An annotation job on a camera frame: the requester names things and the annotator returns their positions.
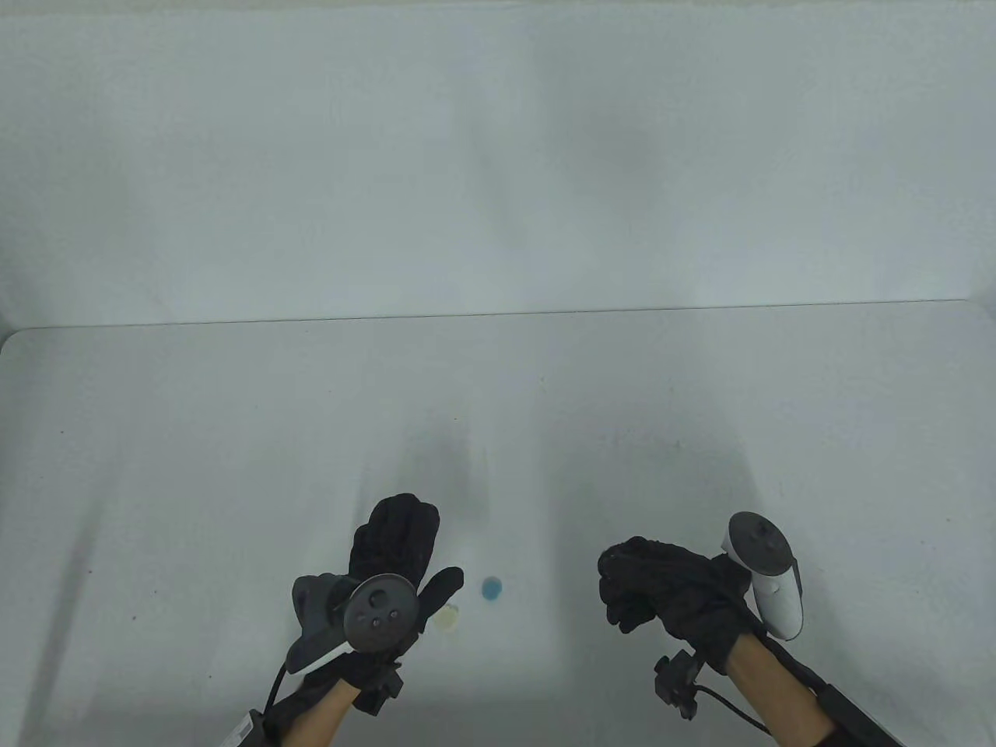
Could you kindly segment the person's left hand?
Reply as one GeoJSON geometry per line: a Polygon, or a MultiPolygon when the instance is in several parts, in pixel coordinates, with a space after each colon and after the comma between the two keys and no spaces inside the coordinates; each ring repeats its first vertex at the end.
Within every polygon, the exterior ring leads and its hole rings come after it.
{"type": "Polygon", "coordinates": [[[323,668],[303,677],[303,687],[319,687],[326,693],[334,684],[345,683],[373,693],[398,670],[401,657],[424,633],[428,619],[463,588],[464,572],[451,566],[424,582],[437,533],[438,509],[403,493],[377,503],[370,519],[353,535],[349,576],[357,580],[393,573],[405,577],[419,591],[419,618],[411,630],[390,650],[374,654],[343,654],[323,668]]]}

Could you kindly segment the person's right hand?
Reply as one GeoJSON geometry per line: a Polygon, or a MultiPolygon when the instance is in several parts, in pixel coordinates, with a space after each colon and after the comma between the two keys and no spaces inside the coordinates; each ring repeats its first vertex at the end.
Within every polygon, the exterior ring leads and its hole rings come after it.
{"type": "Polygon", "coordinates": [[[731,559],[636,536],[602,552],[598,573],[609,625],[627,634],[657,619],[718,675],[740,637],[763,633],[745,601],[749,573],[731,559]]]}

